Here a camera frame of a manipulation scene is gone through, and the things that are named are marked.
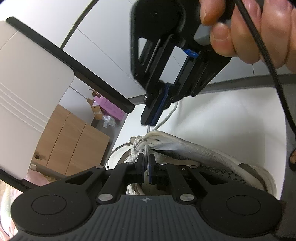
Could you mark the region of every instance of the human hand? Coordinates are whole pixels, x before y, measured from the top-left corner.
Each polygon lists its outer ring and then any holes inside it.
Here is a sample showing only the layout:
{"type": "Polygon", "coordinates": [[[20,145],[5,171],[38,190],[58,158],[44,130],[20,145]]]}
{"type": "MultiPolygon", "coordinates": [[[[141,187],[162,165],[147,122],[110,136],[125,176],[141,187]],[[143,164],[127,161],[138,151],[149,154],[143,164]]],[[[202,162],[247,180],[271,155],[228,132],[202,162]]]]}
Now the human hand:
{"type": "MultiPolygon", "coordinates": [[[[212,25],[210,41],[214,50],[223,56],[256,63],[262,56],[235,6],[230,28],[217,22],[224,12],[225,0],[199,0],[203,25],[212,25]]],[[[296,8],[288,0],[265,0],[263,11],[255,0],[243,0],[256,28],[261,34],[276,68],[284,64],[296,73],[296,8]]]]}

